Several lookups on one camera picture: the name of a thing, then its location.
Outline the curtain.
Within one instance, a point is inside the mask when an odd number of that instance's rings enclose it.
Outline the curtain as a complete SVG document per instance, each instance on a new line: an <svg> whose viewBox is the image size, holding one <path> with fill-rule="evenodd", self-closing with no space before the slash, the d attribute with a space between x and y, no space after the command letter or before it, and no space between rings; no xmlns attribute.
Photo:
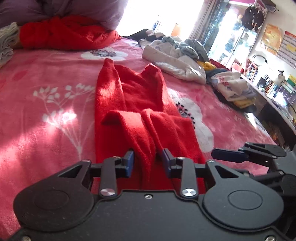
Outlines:
<svg viewBox="0 0 296 241"><path fill-rule="evenodd" d="M198 40L209 52L218 34L218 24L229 9L229 1L204 1L190 34L190 39Z"/></svg>

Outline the purple quilt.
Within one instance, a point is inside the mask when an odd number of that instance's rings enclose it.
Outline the purple quilt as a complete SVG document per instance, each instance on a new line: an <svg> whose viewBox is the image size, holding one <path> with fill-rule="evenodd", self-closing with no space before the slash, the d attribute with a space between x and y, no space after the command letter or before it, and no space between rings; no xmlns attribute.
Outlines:
<svg viewBox="0 0 296 241"><path fill-rule="evenodd" d="M38 22L53 16L79 15L97 21L106 29L118 26L128 1L1 1L1 27L12 22L19 26L28 22Z"/></svg>

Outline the pink floral fleece blanket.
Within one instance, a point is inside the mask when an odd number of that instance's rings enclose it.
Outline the pink floral fleece blanket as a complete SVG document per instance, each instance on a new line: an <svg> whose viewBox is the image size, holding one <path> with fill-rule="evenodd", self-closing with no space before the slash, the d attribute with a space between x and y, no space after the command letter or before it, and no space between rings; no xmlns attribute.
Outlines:
<svg viewBox="0 0 296 241"><path fill-rule="evenodd" d="M13 200L21 190L95 160L95 87L106 58L135 72L147 66L137 42L122 39L86 52L16 50L1 68L1 238L19 228ZM164 78L180 114L192 119L205 158L213 148L273 143L253 115L223 104L210 85Z"/></svg>

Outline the grey-blue garment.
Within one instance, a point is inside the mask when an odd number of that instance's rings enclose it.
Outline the grey-blue garment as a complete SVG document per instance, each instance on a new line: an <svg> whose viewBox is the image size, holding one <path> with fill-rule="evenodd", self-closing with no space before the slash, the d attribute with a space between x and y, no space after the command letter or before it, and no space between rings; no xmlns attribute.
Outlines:
<svg viewBox="0 0 296 241"><path fill-rule="evenodd" d="M184 41L177 42L172 37L163 37L162 42L173 44L174 47L180 49L181 53L191 57L193 60L210 62L207 51L197 39L186 39Z"/></svg>

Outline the dark hanging clothes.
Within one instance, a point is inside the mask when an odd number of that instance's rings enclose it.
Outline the dark hanging clothes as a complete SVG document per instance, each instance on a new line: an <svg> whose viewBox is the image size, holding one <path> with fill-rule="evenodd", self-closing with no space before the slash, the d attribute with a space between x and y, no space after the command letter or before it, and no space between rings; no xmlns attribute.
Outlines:
<svg viewBox="0 0 296 241"><path fill-rule="evenodd" d="M265 8L260 4L251 4L245 10L241 24L248 30L257 32L265 20Z"/></svg>

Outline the white lilac jacket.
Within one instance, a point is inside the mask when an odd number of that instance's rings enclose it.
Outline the white lilac jacket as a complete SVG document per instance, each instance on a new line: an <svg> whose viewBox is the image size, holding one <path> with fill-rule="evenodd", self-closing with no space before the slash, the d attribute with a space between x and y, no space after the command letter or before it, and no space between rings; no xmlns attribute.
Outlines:
<svg viewBox="0 0 296 241"><path fill-rule="evenodd" d="M180 80L199 84L207 82L205 70L170 42L154 40L145 46L142 58Z"/></svg>

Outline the yellow garment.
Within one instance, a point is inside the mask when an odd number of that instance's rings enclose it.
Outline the yellow garment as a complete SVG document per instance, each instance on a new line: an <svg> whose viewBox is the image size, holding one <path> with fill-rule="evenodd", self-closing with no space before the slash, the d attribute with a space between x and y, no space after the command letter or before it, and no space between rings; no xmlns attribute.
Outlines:
<svg viewBox="0 0 296 241"><path fill-rule="evenodd" d="M208 61L206 61L206 62L197 61L197 63L198 63L198 65L199 65L200 67L202 67L205 71L211 71L211 70L214 70L214 69L217 68L214 64L212 64L212 63L210 63L210 62L208 62Z"/></svg>

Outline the wall poster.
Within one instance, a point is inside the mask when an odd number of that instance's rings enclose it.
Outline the wall poster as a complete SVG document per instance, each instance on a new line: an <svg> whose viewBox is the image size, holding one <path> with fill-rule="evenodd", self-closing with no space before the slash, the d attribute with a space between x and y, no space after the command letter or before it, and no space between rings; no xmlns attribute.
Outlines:
<svg viewBox="0 0 296 241"><path fill-rule="evenodd" d="M261 44L267 51L274 54L295 69L295 35L282 31L279 27L267 24L261 39Z"/></svg>

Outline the black garment at bed end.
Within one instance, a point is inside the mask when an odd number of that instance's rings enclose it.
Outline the black garment at bed end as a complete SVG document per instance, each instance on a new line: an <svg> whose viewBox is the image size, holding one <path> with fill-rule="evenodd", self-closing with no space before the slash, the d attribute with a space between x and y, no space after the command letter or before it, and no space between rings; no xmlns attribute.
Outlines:
<svg viewBox="0 0 296 241"><path fill-rule="evenodd" d="M148 29L143 29L143 30L140 30L140 31L132 34L132 35L123 36L123 38L134 40L137 42L140 41L141 39L151 42L151 40L149 40L149 37L147 35L147 31L148 31Z"/></svg>

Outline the red fleece garment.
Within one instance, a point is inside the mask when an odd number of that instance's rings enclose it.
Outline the red fleece garment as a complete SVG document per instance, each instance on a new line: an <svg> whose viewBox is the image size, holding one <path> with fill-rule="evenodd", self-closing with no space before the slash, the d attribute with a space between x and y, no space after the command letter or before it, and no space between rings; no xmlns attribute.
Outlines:
<svg viewBox="0 0 296 241"><path fill-rule="evenodd" d="M149 64L140 73L105 59L95 94L96 162L134 151L132 175L118 189L173 190L180 180L163 168L163 149L203 164L193 123L180 115L162 72Z"/></svg>

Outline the desk shelf with books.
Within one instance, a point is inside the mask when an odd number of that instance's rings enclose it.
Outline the desk shelf with books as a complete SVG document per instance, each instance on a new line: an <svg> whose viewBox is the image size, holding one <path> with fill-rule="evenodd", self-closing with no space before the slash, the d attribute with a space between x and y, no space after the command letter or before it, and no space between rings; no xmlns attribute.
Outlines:
<svg viewBox="0 0 296 241"><path fill-rule="evenodd" d="M295 88L286 81L283 71L272 75L264 56L247 58L243 67L245 78L256 93L256 118L270 137L281 147L295 146Z"/></svg>

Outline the folded grey clothes stack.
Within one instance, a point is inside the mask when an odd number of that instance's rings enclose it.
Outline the folded grey clothes stack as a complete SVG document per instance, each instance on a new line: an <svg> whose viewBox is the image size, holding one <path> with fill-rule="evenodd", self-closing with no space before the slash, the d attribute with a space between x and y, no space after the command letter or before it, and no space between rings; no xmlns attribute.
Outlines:
<svg viewBox="0 0 296 241"><path fill-rule="evenodd" d="M3 67L13 56L13 46L19 40L20 28L16 22L1 28L0 65Z"/></svg>

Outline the red quilt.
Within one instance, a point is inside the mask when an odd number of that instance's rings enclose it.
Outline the red quilt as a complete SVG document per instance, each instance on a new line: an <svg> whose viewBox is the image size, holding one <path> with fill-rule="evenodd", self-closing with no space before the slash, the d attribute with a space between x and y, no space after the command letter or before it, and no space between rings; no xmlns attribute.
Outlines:
<svg viewBox="0 0 296 241"><path fill-rule="evenodd" d="M120 39L116 30L108 30L91 18L77 15L54 16L20 27L20 44L24 49L96 50Z"/></svg>

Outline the folded white printed clothes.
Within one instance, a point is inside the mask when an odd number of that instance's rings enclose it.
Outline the folded white printed clothes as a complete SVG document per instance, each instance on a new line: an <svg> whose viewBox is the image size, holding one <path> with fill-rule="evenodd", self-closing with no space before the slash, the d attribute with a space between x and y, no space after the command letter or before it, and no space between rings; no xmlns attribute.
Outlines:
<svg viewBox="0 0 296 241"><path fill-rule="evenodd" d="M209 82L227 101L238 101L256 97L248 82L239 72L221 72L210 77Z"/></svg>

